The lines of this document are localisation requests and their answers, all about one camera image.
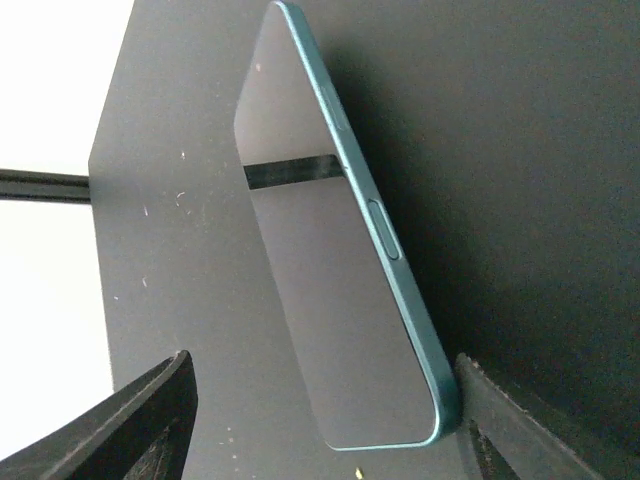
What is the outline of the teal phone without case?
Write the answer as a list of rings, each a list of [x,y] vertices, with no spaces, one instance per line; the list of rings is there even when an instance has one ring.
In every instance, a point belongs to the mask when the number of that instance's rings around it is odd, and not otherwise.
[[[456,380],[303,11],[267,7],[234,134],[311,410],[336,451],[453,432]]]

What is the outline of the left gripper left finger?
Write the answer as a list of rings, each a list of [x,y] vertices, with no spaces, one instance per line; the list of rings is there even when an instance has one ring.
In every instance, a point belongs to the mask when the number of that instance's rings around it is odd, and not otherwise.
[[[3,479],[180,479],[198,406],[177,352],[59,430],[1,461]]]

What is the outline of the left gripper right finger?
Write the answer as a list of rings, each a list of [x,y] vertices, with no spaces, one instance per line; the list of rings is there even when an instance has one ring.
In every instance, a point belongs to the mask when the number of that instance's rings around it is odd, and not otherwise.
[[[463,416],[456,432],[469,479],[637,479],[639,457],[464,353],[456,357]]]

